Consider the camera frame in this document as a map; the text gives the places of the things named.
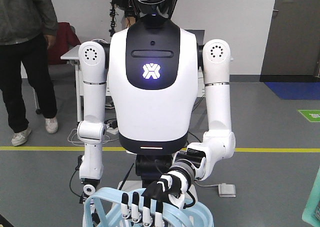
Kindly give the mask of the robot hand image right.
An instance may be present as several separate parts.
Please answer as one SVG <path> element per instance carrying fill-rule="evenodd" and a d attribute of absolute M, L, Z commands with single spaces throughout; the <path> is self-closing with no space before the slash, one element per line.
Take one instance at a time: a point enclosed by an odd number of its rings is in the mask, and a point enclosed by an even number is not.
<path fill-rule="evenodd" d="M 195 196 L 190 192 L 190 175 L 183 169 L 163 173 L 153 181 L 142 194 L 132 193 L 130 214 L 122 212 L 122 216 L 131 218 L 134 223 L 141 222 L 143 226 L 163 227 L 163 203 L 179 210 L 185 210 L 196 204 Z"/>

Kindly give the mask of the white robot arm image right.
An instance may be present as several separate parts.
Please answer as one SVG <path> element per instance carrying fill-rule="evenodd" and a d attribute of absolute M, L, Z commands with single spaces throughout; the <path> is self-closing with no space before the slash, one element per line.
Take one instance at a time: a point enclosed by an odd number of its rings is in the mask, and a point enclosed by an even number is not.
<path fill-rule="evenodd" d="M 200 166 L 191 163 L 187 154 L 169 169 L 174 180 L 188 184 L 209 177 L 218 161 L 233 156 L 236 146 L 230 106 L 230 47 L 224 40 L 210 40 L 203 47 L 202 58 L 208 131 L 203 134 L 202 142 L 187 146 L 188 150 L 202 154 Z"/>

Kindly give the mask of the white robot arm image left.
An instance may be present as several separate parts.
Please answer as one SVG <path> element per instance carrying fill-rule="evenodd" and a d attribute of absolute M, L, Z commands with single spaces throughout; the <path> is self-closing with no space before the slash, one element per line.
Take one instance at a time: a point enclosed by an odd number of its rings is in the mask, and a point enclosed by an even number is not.
<path fill-rule="evenodd" d="M 103 174 L 102 144 L 106 132 L 105 101 L 107 90 L 106 54 L 95 41 L 80 45 L 78 57 L 82 71 L 84 119 L 77 127 L 77 136 L 84 142 L 84 155 L 79 167 L 83 184 L 80 203 L 96 191 Z"/>

